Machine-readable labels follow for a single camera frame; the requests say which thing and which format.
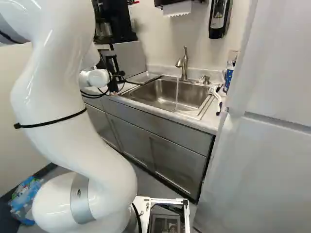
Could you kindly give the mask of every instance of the paper towel dispenser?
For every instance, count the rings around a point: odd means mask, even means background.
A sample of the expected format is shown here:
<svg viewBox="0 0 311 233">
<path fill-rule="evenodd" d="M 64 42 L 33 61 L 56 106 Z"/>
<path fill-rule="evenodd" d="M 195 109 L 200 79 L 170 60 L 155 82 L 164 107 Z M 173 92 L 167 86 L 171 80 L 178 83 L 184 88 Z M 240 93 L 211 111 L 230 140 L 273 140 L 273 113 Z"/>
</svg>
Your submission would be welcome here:
<svg viewBox="0 0 311 233">
<path fill-rule="evenodd" d="M 155 0 L 155 7 L 161 7 L 164 5 L 168 4 L 173 4 L 181 1 L 186 1 L 186 0 Z"/>
</svg>

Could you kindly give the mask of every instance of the refrigerator door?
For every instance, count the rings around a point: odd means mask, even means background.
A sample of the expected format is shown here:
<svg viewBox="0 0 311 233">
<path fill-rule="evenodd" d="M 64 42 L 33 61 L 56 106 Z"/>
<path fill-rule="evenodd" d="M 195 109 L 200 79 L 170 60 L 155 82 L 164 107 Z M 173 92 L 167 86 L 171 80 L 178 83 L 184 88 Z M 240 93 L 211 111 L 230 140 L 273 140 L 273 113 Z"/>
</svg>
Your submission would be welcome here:
<svg viewBox="0 0 311 233">
<path fill-rule="evenodd" d="M 311 232 L 311 132 L 228 114 L 194 227 L 203 233 Z"/>
<path fill-rule="evenodd" d="M 259 0 L 255 8 L 234 74 L 243 83 L 232 92 L 251 91 L 248 112 L 310 127 L 311 1 Z"/>
</svg>

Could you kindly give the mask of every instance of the gray cabinet door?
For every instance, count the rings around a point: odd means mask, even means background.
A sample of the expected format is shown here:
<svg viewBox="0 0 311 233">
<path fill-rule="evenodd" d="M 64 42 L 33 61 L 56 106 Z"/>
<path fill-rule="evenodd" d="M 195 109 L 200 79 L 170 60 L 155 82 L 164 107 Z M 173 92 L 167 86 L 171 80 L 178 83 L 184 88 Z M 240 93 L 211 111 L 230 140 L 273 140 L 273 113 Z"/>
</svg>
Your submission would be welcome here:
<svg viewBox="0 0 311 233">
<path fill-rule="evenodd" d="M 85 98 L 85 97 L 82 97 L 82 99 L 88 105 L 104 111 L 104 107 L 103 107 L 103 104 L 101 102 L 101 99 L 89 99 L 89 98 Z"/>
<path fill-rule="evenodd" d="M 196 199 L 206 157 L 155 135 L 150 142 L 156 172 Z"/>
<path fill-rule="evenodd" d="M 106 113 L 124 119 L 133 125 L 159 135 L 162 138 L 166 138 L 203 156 L 208 156 L 209 146 L 213 139 L 212 135 L 114 102 L 108 97 L 101 98 L 101 101 Z"/>
<path fill-rule="evenodd" d="M 112 147 L 119 150 L 119 145 L 111 129 L 106 113 L 86 104 L 87 113 L 98 134 Z"/>
<path fill-rule="evenodd" d="M 148 132 L 115 116 L 107 114 L 115 131 L 121 151 L 150 171 L 155 171 Z"/>
<path fill-rule="evenodd" d="M 206 157 L 107 114 L 121 150 L 193 199 L 197 198 Z"/>
</svg>

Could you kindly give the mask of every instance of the black strap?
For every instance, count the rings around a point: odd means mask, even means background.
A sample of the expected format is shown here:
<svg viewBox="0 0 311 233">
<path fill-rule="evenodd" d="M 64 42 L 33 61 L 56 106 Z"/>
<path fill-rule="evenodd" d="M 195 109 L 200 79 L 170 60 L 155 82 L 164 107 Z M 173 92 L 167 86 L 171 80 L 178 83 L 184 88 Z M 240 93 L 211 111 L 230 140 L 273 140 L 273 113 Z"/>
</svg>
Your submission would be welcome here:
<svg viewBox="0 0 311 233">
<path fill-rule="evenodd" d="M 28 129 L 28 128 L 35 128 L 35 127 L 42 127 L 42 126 L 46 126 L 46 125 L 52 125 L 52 124 L 55 124 L 55 123 L 58 123 L 58 122 L 61 122 L 64 120 L 69 120 L 71 118 L 74 118 L 74 117 L 76 117 L 76 116 L 78 116 L 84 112 L 86 112 L 86 107 L 85 107 L 85 109 L 83 109 L 82 111 L 79 111 L 78 113 L 75 113 L 73 115 L 63 117 L 63 118 L 60 118 L 57 120 L 52 120 L 52 121 L 48 121 L 48 122 L 44 122 L 44 123 L 40 123 L 40 124 L 34 124 L 34 125 L 21 125 L 21 124 L 17 123 L 14 125 L 14 128 L 18 130 L 20 128 Z"/>
<path fill-rule="evenodd" d="M 5 34 L 4 32 L 1 32 L 0 31 L 0 35 L 2 35 L 5 39 L 15 43 L 15 44 L 25 44 L 25 43 L 22 43 L 22 42 L 18 42 L 16 40 L 13 40 L 8 34 Z"/>
</svg>

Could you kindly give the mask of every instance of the paper towel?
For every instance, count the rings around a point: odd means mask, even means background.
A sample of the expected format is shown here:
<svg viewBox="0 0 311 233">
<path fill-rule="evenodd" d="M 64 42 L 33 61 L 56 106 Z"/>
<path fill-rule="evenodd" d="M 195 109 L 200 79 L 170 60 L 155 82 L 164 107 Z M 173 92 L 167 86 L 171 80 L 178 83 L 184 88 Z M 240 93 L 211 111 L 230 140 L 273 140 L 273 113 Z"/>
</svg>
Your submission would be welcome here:
<svg viewBox="0 0 311 233">
<path fill-rule="evenodd" d="M 191 12 L 191 0 L 163 6 L 163 15 L 167 17 L 187 15 Z"/>
</svg>

